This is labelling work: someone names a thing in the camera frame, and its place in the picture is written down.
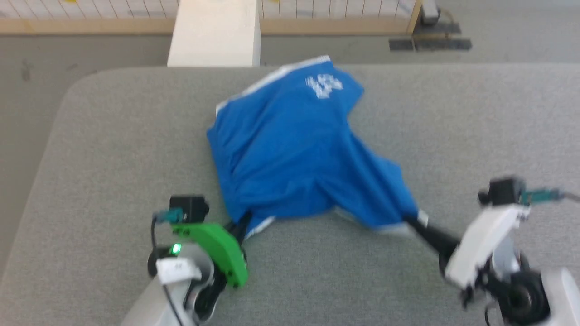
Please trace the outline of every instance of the wooden frame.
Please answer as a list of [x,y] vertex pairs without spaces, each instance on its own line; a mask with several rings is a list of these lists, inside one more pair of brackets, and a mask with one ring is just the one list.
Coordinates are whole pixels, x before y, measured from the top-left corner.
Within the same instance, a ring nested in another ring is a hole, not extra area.
[[[261,19],[262,35],[411,35],[419,19],[422,0],[416,0],[409,20]],[[171,35],[175,19],[0,19],[0,35]]]

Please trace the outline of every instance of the gray tabletop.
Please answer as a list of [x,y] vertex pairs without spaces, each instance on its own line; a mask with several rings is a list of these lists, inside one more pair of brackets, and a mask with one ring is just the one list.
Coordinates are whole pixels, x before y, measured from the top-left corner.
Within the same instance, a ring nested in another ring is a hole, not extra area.
[[[476,194],[509,173],[580,192],[580,66],[346,66],[366,88],[350,116],[401,164],[433,223],[463,232]],[[215,105],[271,71],[116,70],[63,100],[0,284],[3,326],[118,325],[150,281],[152,211],[204,194],[225,222],[205,131]],[[517,233],[538,268],[580,278],[580,207],[544,205]],[[161,241],[171,242],[165,232]],[[483,325],[437,258],[329,213],[275,222],[245,244],[247,286],[212,325]]]

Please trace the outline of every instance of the green light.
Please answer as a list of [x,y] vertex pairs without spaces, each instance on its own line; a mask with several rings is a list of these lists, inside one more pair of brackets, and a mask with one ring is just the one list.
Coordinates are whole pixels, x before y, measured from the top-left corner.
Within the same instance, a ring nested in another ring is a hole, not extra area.
[[180,251],[181,251],[181,244],[174,244],[173,247],[171,247],[171,254],[172,255],[179,255]]

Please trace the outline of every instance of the concrete floor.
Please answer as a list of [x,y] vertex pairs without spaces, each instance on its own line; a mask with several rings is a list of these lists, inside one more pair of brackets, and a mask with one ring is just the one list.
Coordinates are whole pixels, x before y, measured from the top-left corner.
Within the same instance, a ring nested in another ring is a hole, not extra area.
[[[268,37],[262,63],[329,54],[335,63],[580,61],[577,0],[440,0],[470,52],[390,53],[384,37]],[[97,71],[163,66],[170,37],[0,37],[0,274],[68,87]]]

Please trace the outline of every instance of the blue cloth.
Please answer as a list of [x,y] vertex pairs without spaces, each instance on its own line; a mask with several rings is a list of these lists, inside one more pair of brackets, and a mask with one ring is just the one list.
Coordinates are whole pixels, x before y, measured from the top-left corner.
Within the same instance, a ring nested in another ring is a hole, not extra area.
[[285,66],[218,105],[207,136],[231,219],[306,218],[335,206],[372,229],[418,209],[400,168],[350,130],[363,93],[328,57]]

